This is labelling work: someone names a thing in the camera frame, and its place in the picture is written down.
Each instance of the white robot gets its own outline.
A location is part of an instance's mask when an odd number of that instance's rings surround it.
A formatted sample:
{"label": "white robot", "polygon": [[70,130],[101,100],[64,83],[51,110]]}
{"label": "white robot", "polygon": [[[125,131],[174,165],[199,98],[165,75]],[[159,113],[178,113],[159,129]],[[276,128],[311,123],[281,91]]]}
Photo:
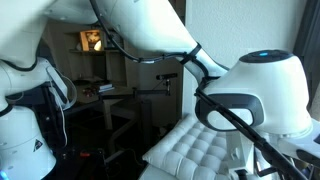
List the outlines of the white robot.
{"label": "white robot", "polygon": [[[253,163],[248,163],[253,161],[254,145],[284,171],[293,169],[276,150],[320,166],[320,124],[306,110],[307,84],[296,56],[277,50],[254,52],[243,56],[228,71],[201,49],[167,0],[11,0],[2,2],[0,11],[0,175],[3,179],[41,179],[56,163],[34,113],[11,106],[5,99],[44,82],[55,82],[59,88],[52,92],[60,91],[66,97],[67,89],[55,69],[47,60],[35,57],[48,18],[79,24],[108,22],[137,48],[178,52],[177,60],[200,84],[196,106],[199,120],[212,129],[228,131],[236,127],[243,134],[236,132],[235,138],[228,140],[231,145],[228,151],[235,156],[229,162],[230,171],[255,173]],[[245,123],[238,121],[235,114]],[[296,171],[292,171],[292,176],[302,178]]]}

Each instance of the floor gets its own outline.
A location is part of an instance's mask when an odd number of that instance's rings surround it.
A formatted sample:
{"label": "floor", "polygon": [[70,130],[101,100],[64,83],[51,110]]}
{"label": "floor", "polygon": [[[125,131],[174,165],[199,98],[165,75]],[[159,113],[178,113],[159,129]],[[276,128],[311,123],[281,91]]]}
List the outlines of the floor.
{"label": "floor", "polygon": [[124,151],[110,163],[105,164],[103,159],[111,155],[106,148],[106,142],[112,131],[104,129],[102,113],[86,110],[72,115],[66,119],[66,127],[67,147],[61,148],[64,144],[62,134],[59,136],[60,139],[51,138],[48,141],[49,146],[54,147],[57,164],[45,179],[138,179],[145,167],[145,163],[141,160],[145,150],[142,148],[142,133],[139,132],[139,128],[132,127],[117,139],[117,150]]}

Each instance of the white cushioned seat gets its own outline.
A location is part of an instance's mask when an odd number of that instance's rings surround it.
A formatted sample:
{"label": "white cushioned seat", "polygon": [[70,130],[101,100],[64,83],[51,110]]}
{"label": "white cushioned seat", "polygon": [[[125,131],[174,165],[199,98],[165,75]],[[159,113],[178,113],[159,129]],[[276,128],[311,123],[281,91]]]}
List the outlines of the white cushioned seat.
{"label": "white cushioned seat", "polygon": [[189,115],[180,120],[143,160],[177,179],[227,179],[226,135]]}

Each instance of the framed photo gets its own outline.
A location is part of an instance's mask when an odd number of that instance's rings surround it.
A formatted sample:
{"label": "framed photo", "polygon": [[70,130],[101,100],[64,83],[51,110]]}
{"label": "framed photo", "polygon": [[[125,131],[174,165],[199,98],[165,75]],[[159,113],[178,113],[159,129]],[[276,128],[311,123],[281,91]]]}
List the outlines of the framed photo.
{"label": "framed photo", "polygon": [[80,32],[82,51],[103,51],[104,33],[101,30],[87,30]]}

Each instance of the white wall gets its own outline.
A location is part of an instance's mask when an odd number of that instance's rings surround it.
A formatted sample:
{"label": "white wall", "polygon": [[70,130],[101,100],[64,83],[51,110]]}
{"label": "white wall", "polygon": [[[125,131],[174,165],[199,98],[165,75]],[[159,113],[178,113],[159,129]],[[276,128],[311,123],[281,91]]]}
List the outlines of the white wall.
{"label": "white wall", "polygon": [[[186,27],[217,62],[231,68],[252,51],[292,51],[306,0],[187,0]],[[184,70],[183,115],[194,113],[197,86]]]}

